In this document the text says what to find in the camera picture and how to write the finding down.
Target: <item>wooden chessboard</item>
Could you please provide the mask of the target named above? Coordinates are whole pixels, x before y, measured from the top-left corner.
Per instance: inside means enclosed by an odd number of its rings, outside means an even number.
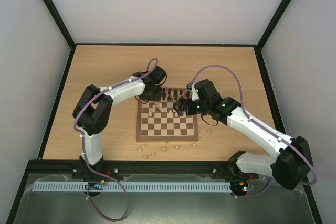
[[[187,88],[176,88],[177,95],[173,95],[175,88],[171,88],[170,99],[168,88],[166,94],[161,95],[158,102],[138,103],[138,118],[136,127],[137,142],[171,142],[198,141],[197,120],[195,115],[176,116],[173,104],[175,97],[186,97]],[[149,116],[149,110],[155,105],[155,111]]]

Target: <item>cable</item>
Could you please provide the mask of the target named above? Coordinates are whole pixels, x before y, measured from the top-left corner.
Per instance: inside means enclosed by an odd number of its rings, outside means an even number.
[[[209,124],[207,121],[204,120],[204,118],[203,118],[203,114],[201,114],[201,119],[203,120],[203,122],[205,122],[206,124],[208,124],[208,125],[210,125],[210,126],[216,126],[216,125],[218,125],[218,120],[216,120],[217,123],[214,124],[214,125]]]
[[[263,194],[264,192],[267,191],[268,188],[270,188],[270,186],[273,184],[274,180],[271,178],[271,180],[269,181],[268,185],[260,192],[258,192],[257,194],[253,194],[253,195],[245,195],[245,196],[237,196],[234,194],[233,191],[231,191],[231,195],[235,196],[235,198],[239,198],[239,199],[245,199],[245,198],[253,198],[256,196],[259,196],[261,194]]]
[[[148,65],[147,65],[147,70],[148,70],[148,67],[149,65],[151,64],[152,61],[156,61],[155,64],[154,64],[154,67],[148,71],[146,74],[140,76],[140,77],[137,77],[133,80],[131,80],[131,82],[135,82],[135,81],[138,81],[146,76],[148,76],[158,65],[159,63],[159,60],[157,58],[153,58],[149,61]],[[119,219],[112,219],[112,218],[109,218],[108,216],[104,215],[98,208],[97,206],[93,203],[92,199],[90,198],[89,196],[89,191],[91,188],[88,188],[87,190],[87,199],[89,199],[89,201],[91,202],[91,204],[93,205],[93,207],[95,208],[96,212],[102,217],[104,218],[105,220],[108,220],[108,221],[111,221],[111,222],[117,222],[117,221],[120,221],[120,220],[123,220],[125,219],[128,211],[129,211],[129,207],[130,207],[130,199],[129,199],[129,196],[126,192],[126,189],[124,188],[124,186],[119,182],[117,181],[115,178],[112,178],[111,176],[108,176],[106,174],[103,174],[103,173],[100,173],[100,172],[96,172],[95,170],[93,170],[90,166],[90,163],[89,163],[89,160],[88,160],[88,157],[87,157],[87,154],[86,154],[86,149],[85,149],[85,133],[84,131],[82,131],[81,129],[77,128],[77,123],[78,123],[78,120],[79,118],[82,116],[82,114],[84,113],[84,111],[91,105],[91,103],[93,101],[95,101],[98,97],[100,97],[101,95],[105,94],[106,92],[112,90],[112,89],[115,89],[121,85],[124,85],[124,84],[127,84],[127,83],[130,83],[129,80],[126,80],[126,81],[122,81],[120,83],[117,83],[117,84],[114,84],[112,86],[109,86],[107,89],[105,90],[102,90],[101,92],[99,92],[98,94],[96,94],[90,101],[88,101],[87,104],[85,104],[85,106],[79,111],[78,115],[76,116],[75,118],[75,121],[74,121],[74,125],[73,125],[73,129],[77,132],[79,132],[81,135],[81,139],[82,139],[82,151],[83,151],[83,155],[84,155],[84,160],[85,160],[85,163],[86,163],[86,166],[88,167],[88,169],[92,172],[92,173],[95,173],[97,175],[100,175],[102,177],[105,177],[105,178],[108,178],[111,182],[116,182],[120,187],[121,189],[124,191],[125,195],[126,195],[126,198],[127,198],[127,205],[126,205],[126,210],[125,210],[125,213],[119,218]]]
[[[263,125],[261,125],[260,123],[258,123],[257,121],[255,121],[253,118],[251,118],[250,115],[248,115],[248,113],[245,110],[245,106],[244,106],[244,99],[243,99],[243,90],[242,90],[242,85],[240,84],[240,81],[238,79],[238,77],[235,75],[235,73],[232,72],[231,69],[222,66],[222,65],[208,65],[205,66],[204,68],[202,68],[199,72],[197,72],[197,74],[195,75],[195,77],[193,78],[193,80],[188,84],[188,85],[192,85],[194,83],[194,81],[196,80],[197,76],[205,69],[207,68],[211,68],[211,67],[218,67],[218,68],[223,68],[227,71],[230,72],[230,74],[233,75],[233,77],[236,79],[237,83],[238,83],[238,87],[239,87],[239,95],[240,95],[240,103],[241,103],[241,107],[242,107],[242,111],[245,114],[246,118],[249,118],[249,120],[251,122],[253,122],[255,125],[257,125],[259,128],[263,129],[264,131],[266,131],[268,134],[272,135],[273,137],[275,137],[276,139],[281,139],[281,142],[283,142],[284,144],[286,144],[288,147],[290,147],[293,151],[295,151],[301,158],[302,160],[306,163],[306,165],[309,167],[309,169],[311,170],[311,172],[313,173],[314,179],[312,182],[303,182],[301,181],[301,183],[303,185],[314,185],[317,182],[317,174],[315,169],[313,168],[313,166],[310,164],[310,162],[301,154],[301,152],[299,152],[293,145],[291,145],[290,143],[288,143],[286,140],[284,140],[282,137],[278,136],[276,133],[270,131],[269,129],[267,129],[266,127],[264,127]]]
[[[140,102],[140,103],[142,103],[142,104],[147,104],[148,102],[149,102],[149,100],[147,100],[146,102]]]

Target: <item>wooden table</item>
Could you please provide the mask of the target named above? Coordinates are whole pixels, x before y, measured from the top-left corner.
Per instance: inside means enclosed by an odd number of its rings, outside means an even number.
[[[79,133],[72,129],[72,111],[86,86],[108,86],[125,80],[134,72],[145,71],[153,57],[168,75],[168,87],[184,87],[205,65],[221,64],[237,74],[243,87],[246,108],[254,116],[274,127],[253,47],[197,46],[89,46],[78,45],[62,93],[43,159],[78,159],[81,153]],[[238,101],[235,79],[227,71],[210,68],[198,80],[210,79],[222,97]],[[209,126],[198,118],[199,141],[192,143],[147,143],[135,140],[137,101],[130,98],[112,109],[103,131],[101,148],[105,160],[151,161],[226,161],[238,150],[253,154],[266,152],[251,139],[228,126]]]

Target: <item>chessboard frame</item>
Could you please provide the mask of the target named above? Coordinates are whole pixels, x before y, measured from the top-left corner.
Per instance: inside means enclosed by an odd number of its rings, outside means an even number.
[[[176,88],[178,90],[183,90],[183,92],[188,91],[187,88]],[[181,135],[181,136],[165,136],[165,135],[157,135],[157,136],[141,136],[141,114],[142,114],[142,106],[144,104],[141,102],[138,102],[138,109],[137,109],[137,117],[136,117],[136,141],[139,143],[145,143],[145,142],[190,142],[190,141],[198,141],[198,128],[197,128],[197,116],[192,115],[193,119],[193,130],[194,130],[194,135]]]

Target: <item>white robotic arm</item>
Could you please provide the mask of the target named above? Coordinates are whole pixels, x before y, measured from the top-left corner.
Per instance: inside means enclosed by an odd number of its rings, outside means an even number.
[[[165,71],[157,66],[148,76],[139,79],[145,73],[135,73],[126,79],[126,81],[113,85],[115,88],[97,88],[90,85],[85,89],[73,112],[74,118],[77,117],[79,111],[94,95],[107,90],[98,99],[97,107],[89,106],[77,123],[80,130],[84,132],[85,152],[90,165],[95,165],[102,159],[101,132],[106,127],[110,111],[114,106],[130,97],[136,96],[151,101],[160,99],[162,89],[159,83],[166,77]]]
[[[194,83],[189,88],[192,90],[192,98],[179,99],[174,104],[174,109],[180,115],[183,111],[187,115],[201,114],[202,118],[209,114],[217,122],[242,132],[269,153],[269,156],[241,154],[236,160],[241,172],[273,177],[288,189],[295,188],[309,172],[304,160],[282,141],[293,145],[312,164],[309,146],[303,137],[293,139],[255,118],[247,110],[244,113],[239,102],[230,97],[222,99],[209,80]]]

